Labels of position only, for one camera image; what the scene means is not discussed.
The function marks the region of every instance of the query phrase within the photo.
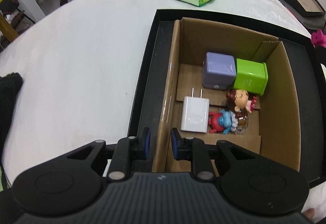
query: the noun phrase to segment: brown doll hair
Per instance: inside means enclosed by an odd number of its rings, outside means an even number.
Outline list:
[[[241,113],[240,112],[235,112],[234,108],[236,107],[235,104],[235,94],[237,93],[237,91],[235,89],[232,89],[229,93],[226,94],[226,106],[235,113],[236,117],[241,117]]]

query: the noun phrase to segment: purple box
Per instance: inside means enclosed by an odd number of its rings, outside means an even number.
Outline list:
[[[237,76],[234,58],[207,52],[203,64],[202,84],[205,88],[227,90]]]

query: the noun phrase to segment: power adapter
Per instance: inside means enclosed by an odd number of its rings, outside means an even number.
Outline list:
[[[185,96],[182,111],[181,130],[207,133],[209,99],[202,98],[203,90],[200,90],[200,98],[194,97],[192,89],[191,97]]]

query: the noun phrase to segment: ribbed gray surface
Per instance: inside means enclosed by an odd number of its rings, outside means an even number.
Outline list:
[[[16,224],[193,224],[310,223],[301,214],[277,219],[256,217],[231,207],[212,184],[198,183],[189,173],[135,173],[111,184],[84,211],[46,219],[24,214]]]

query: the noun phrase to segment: lime green container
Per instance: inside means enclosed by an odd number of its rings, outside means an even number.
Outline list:
[[[237,77],[233,89],[243,89],[256,95],[263,95],[267,81],[266,63],[259,63],[245,59],[236,60]]]

